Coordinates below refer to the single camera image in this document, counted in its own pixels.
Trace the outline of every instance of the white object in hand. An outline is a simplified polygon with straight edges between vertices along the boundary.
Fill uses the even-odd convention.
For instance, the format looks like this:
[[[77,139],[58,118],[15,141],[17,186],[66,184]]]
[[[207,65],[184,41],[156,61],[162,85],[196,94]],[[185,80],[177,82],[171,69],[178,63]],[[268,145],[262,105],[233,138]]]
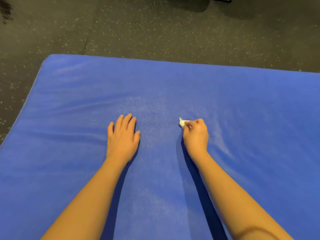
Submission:
[[[186,121],[190,121],[190,120],[183,120],[181,117],[179,118],[179,124],[180,124],[180,126],[182,127],[182,129],[184,128],[184,123],[186,122]]]

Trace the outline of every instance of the gray floor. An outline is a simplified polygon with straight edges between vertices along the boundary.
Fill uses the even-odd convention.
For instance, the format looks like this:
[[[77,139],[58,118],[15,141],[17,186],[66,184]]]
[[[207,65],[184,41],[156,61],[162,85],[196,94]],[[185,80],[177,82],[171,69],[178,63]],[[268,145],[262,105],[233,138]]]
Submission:
[[[0,143],[50,54],[320,72],[320,0],[1,2]]]

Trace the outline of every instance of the finger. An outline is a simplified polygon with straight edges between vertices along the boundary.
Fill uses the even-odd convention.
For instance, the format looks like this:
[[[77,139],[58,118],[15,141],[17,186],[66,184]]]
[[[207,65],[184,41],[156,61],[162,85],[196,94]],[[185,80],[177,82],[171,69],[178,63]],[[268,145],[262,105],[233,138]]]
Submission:
[[[198,124],[201,124],[201,125],[205,124],[203,119],[197,119],[197,120],[195,120],[195,122],[197,122]]]
[[[140,141],[140,131],[137,131],[136,133],[134,133],[133,136],[133,142],[138,145]]]
[[[128,131],[130,132],[130,133],[132,133],[132,135],[134,134],[134,126],[136,125],[136,122],[137,122],[137,118],[136,117],[133,117],[131,120],[130,120],[130,122],[129,122],[129,124],[128,124]]]
[[[186,136],[189,135],[189,133],[190,133],[190,129],[189,129],[189,127],[188,127],[188,126],[186,125],[186,123],[185,123],[185,125],[184,125],[184,127],[183,127],[183,135],[182,135],[182,137],[185,138]]]
[[[196,126],[198,123],[195,121],[195,120],[192,120],[192,121],[186,121],[185,123],[184,123],[184,125],[186,125],[186,126],[191,126],[191,127],[194,127],[194,126]]]
[[[120,129],[122,120],[123,120],[123,114],[119,116],[117,122],[115,123],[114,131],[117,131]]]
[[[121,124],[121,128],[122,129],[128,129],[128,124],[129,124],[129,121],[132,117],[132,114],[128,114],[126,117],[124,117],[123,121],[122,121],[122,124]]]
[[[113,135],[113,122],[110,122],[108,126],[108,138]]]

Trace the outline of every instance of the blue vinyl surface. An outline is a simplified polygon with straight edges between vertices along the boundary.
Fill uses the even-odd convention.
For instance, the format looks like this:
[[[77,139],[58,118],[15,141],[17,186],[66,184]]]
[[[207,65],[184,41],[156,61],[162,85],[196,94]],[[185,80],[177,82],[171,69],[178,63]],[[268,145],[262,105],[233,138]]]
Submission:
[[[179,117],[205,120],[211,156],[295,240],[319,239],[319,104],[317,73],[51,55],[0,147],[0,239],[39,239],[128,113],[141,141],[102,239],[226,239]]]

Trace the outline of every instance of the hand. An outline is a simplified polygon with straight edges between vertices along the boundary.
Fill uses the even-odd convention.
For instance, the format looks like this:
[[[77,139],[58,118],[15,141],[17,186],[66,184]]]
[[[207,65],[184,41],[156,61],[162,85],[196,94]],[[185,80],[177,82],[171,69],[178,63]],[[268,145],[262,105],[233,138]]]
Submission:
[[[106,161],[112,161],[124,167],[134,156],[140,141],[140,131],[134,133],[136,117],[128,114],[125,118],[120,115],[114,130],[113,122],[108,126],[108,144],[106,150]]]
[[[186,121],[183,129],[183,141],[193,161],[207,153],[209,134],[203,119]]]

